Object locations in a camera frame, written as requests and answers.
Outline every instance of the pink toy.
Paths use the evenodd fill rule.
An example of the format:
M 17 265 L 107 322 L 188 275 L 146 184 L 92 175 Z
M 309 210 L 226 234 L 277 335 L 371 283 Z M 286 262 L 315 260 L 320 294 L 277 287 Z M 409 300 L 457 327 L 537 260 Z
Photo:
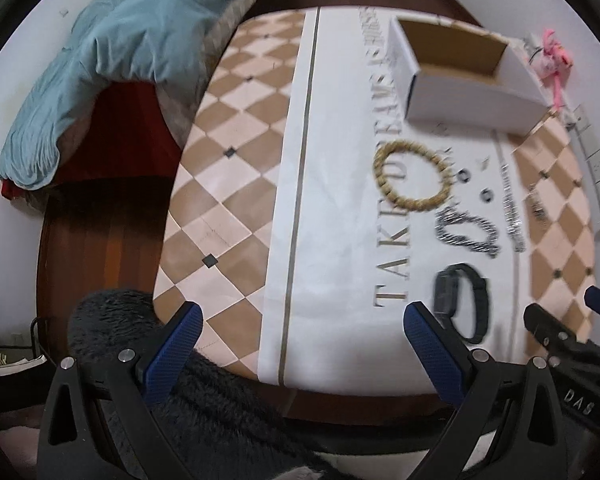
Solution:
M 559 110 L 564 105 L 562 78 L 568 75 L 568 70 L 573 66 L 573 59 L 554 35 L 555 31 L 550 28 L 544 31 L 542 50 L 531 57 L 531 67 L 546 86 L 552 81 L 553 106 Z

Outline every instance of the open box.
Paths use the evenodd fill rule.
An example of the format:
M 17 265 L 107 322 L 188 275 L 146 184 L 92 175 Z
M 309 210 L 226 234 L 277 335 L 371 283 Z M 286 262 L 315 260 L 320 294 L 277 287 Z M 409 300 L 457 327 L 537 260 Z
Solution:
M 393 18 L 387 55 L 409 121 L 526 135 L 549 110 L 527 62 L 486 30 Z

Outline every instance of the table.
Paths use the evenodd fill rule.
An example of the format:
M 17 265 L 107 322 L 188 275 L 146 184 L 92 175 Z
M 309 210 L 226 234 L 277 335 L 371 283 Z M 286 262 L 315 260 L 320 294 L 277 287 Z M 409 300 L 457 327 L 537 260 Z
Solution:
M 481 346 L 496 358 L 540 351 L 522 326 L 531 301 L 588 336 L 593 235 L 568 133 L 555 119 L 528 137 L 398 120 L 384 40 L 365 35 L 368 23 L 385 32 L 397 12 L 451 24 L 356 7 L 266 14 L 238 27 L 211 79 L 177 171 L 154 305 L 166 322 L 184 300 L 199 303 L 197 350 L 235 374 L 324 393 L 430 393 L 401 313 L 414 300 L 431 307 L 435 273 L 459 262 L 490 281 L 492 326 Z M 402 216 L 381 201 L 371 161 L 394 134 L 452 148 L 453 169 L 470 167 L 455 199 L 498 226 L 497 258 L 436 240 L 433 212 Z M 405 160 L 391 166 L 398 190 L 433 194 L 433 170 Z M 502 164 L 524 253 L 506 236 Z M 490 204 L 478 199 L 483 187 L 495 192 Z M 470 330 L 467 290 L 461 305 L 458 326 Z

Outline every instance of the black fuzzy fabric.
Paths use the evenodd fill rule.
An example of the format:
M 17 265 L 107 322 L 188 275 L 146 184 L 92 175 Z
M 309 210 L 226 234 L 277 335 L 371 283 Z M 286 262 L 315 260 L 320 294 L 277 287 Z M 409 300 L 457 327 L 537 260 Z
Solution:
M 115 357 L 160 327 L 149 294 L 104 290 L 77 305 L 69 347 L 78 362 L 93 363 Z M 104 408 L 123 463 L 130 474 L 145 478 L 112 403 Z M 289 435 L 284 419 L 240 379 L 195 351 L 169 399 L 151 412 L 197 479 L 269 480 L 303 465 L 322 472 L 324 480 L 352 479 Z

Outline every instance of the beaded bracelet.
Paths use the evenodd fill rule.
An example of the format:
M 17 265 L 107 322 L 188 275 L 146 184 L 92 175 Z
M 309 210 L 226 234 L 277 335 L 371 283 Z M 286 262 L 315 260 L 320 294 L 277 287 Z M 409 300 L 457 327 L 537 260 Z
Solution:
M 386 158 L 394 152 L 411 152 L 421 155 L 435 164 L 437 171 L 442 175 L 442 189 L 440 192 L 430 198 L 415 200 L 399 195 L 389 184 L 386 175 L 384 174 L 384 162 Z M 438 206 L 441 206 L 451 194 L 452 173 L 446 163 L 436 153 L 429 150 L 427 147 L 411 140 L 392 140 L 383 146 L 379 147 L 375 152 L 373 159 L 373 172 L 375 181 L 380 186 L 380 190 L 386 198 L 393 202 L 397 207 L 406 209 L 407 211 L 430 211 Z

